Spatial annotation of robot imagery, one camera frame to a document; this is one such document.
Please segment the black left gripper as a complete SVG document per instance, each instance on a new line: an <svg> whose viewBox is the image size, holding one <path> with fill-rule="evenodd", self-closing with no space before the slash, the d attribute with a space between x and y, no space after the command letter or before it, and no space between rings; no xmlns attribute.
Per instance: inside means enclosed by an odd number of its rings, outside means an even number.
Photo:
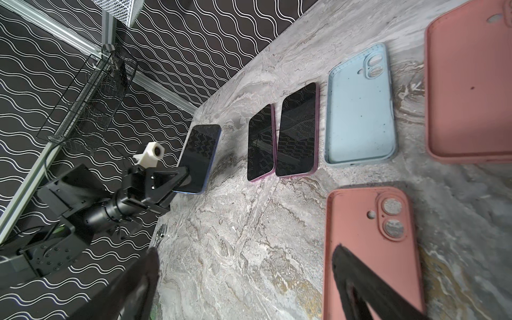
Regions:
<svg viewBox="0 0 512 320"><path fill-rule="evenodd" d="M170 169L134 165L126 171L119 189L119 211L122 216L143 212L163 215L169 211L173 190L189 175L186 167Z"/></svg>

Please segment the pink phone case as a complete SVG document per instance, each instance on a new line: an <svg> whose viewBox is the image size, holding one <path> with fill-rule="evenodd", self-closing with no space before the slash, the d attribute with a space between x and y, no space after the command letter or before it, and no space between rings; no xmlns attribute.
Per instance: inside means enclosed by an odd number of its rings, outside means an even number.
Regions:
<svg viewBox="0 0 512 320"><path fill-rule="evenodd" d="M425 148L440 163L511 162L511 2L468 1L425 29Z"/></svg>
<svg viewBox="0 0 512 320"><path fill-rule="evenodd" d="M402 190L360 187L328 195L323 319L345 317L331 262L338 245L347 247L419 311L426 311L413 211Z"/></svg>

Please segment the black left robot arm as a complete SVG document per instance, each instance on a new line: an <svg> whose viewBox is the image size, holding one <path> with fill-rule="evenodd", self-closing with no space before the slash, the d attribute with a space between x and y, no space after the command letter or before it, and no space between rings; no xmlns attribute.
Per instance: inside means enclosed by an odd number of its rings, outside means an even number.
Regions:
<svg viewBox="0 0 512 320"><path fill-rule="evenodd" d="M96 235L113 235L119 225L142 213L167 213L174 189L188 175L186 167L145 169L135 165L123 177L121 188L110 193L84 164L66 171L37 193L56 214L57 222L1 245L1 288L69 267Z"/></svg>

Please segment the light blue phone case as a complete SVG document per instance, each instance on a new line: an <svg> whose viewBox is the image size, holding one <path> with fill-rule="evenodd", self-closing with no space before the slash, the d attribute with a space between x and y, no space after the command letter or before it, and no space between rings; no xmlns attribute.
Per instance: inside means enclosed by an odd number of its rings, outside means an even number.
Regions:
<svg viewBox="0 0 512 320"><path fill-rule="evenodd" d="M333 167L367 165L397 151L387 48L376 43L329 72L324 159Z"/></svg>

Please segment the black phone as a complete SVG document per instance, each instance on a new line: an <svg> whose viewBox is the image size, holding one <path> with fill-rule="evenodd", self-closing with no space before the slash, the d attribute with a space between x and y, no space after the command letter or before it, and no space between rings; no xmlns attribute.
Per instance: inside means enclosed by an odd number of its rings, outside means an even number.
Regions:
<svg viewBox="0 0 512 320"><path fill-rule="evenodd" d="M275 108L268 104L249 120L248 181L255 182L275 172L276 139Z"/></svg>
<svg viewBox="0 0 512 320"><path fill-rule="evenodd" d="M200 194L205 191L220 135L221 126L217 124L196 125L191 129L178 164L186 167L189 175L174 192Z"/></svg>

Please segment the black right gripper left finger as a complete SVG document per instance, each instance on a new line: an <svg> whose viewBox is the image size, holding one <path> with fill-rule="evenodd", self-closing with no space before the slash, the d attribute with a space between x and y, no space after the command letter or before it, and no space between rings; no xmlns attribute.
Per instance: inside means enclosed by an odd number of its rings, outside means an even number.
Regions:
<svg viewBox="0 0 512 320"><path fill-rule="evenodd" d="M149 319L157 282L159 255L151 247L113 283L82 305L70 319Z"/></svg>

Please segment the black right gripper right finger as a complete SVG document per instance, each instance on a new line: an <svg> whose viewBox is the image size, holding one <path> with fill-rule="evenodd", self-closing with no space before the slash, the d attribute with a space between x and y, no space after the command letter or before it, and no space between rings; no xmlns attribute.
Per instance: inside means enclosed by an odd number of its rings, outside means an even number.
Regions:
<svg viewBox="0 0 512 320"><path fill-rule="evenodd" d="M338 245L332 255L333 277L346 319L427 319L348 248Z"/></svg>

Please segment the black phone taken from case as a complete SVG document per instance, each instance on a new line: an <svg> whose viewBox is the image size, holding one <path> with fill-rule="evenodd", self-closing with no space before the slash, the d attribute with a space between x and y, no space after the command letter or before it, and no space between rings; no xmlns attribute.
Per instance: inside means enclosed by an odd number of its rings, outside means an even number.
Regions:
<svg viewBox="0 0 512 320"><path fill-rule="evenodd" d="M319 88L309 83L282 103L275 174L302 177L318 166Z"/></svg>

